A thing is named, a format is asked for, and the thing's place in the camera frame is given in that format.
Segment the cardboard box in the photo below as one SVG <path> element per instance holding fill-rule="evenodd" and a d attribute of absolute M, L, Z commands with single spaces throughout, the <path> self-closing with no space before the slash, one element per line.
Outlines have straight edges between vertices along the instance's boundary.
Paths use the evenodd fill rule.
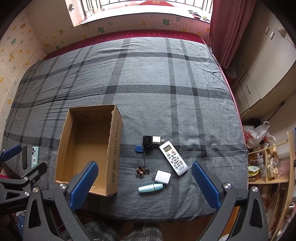
<path fill-rule="evenodd" d="M 122 118 L 116 105 L 70 108 L 64 123 L 55 181 L 68 183 L 89 161 L 99 166 L 90 193 L 110 196 L 118 190 Z"/>

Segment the white cabinet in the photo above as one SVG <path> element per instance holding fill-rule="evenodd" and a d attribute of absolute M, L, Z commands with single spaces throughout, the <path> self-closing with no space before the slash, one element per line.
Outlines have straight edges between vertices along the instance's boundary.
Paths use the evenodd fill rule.
<path fill-rule="evenodd" d="M 246 70 L 250 68 L 264 46 L 275 20 L 274 14 L 261 1 L 257 1 L 237 50 L 238 60 Z"/>
<path fill-rule="evenodd" d="M 233 92 L 235 102 L 237 104 L 237 108 L 239 110 L 239 114 L 241 115 L 242 113 L 244 113 L 246 110 L 249 109 L 249 105 L 239 83 L 235 85 L 232 92 Z"/>
<path fill-rule="evenodd" d="M 242 87 L 242 90 L 247 99 L 249 107 L 252 107 L 254 104 L 256 104 L 260 100 L 260 97 L 248 73 L 246 73 L 241 78 L 241 80 L 239 81 L 239 84 Z"/>
<path fill-rule="evenodd" d="M 286 30 L 261 2 L 233 59 L 233 83 L 241 119 L 260 118 L 296 90 L 296 48 Z"/>
<path fill-rule="evenodd" d="M 260 98 L 270 92 L 296 60 L 295 47 L 278 31 L 276 24 L 248 70 Z"/>

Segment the black charger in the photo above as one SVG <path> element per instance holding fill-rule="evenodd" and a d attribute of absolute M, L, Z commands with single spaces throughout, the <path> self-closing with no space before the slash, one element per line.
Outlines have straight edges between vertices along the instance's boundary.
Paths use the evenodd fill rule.
<path fill-rule="evenodd" d="M 161 143 L 164 143 L 165 140 L 161 139 L 161 137 L 157 136 L 143 136 L 143 146 L 144 147 L 150 147 L 153 144 L 160 145 Z"/>

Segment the lip balm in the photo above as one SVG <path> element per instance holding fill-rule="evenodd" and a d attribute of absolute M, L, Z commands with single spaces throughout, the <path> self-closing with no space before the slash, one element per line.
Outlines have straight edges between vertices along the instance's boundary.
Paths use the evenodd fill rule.
<path fill-rule="evenodd" d="M 162 183 L 149 184 L 138 188 L 139 192 L 154 192 L 160 189 L 163 189 Z"/>

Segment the smartphone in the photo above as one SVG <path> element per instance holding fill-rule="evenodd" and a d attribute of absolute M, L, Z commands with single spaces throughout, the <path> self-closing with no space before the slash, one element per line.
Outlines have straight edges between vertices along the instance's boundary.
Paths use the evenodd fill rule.
<path fill-rule="evenodd" d="M 32 147 L 32 162 L 31 162 L 31 167 L 33 168 L 38 164 L 38 146 L 33 146 Z"/>

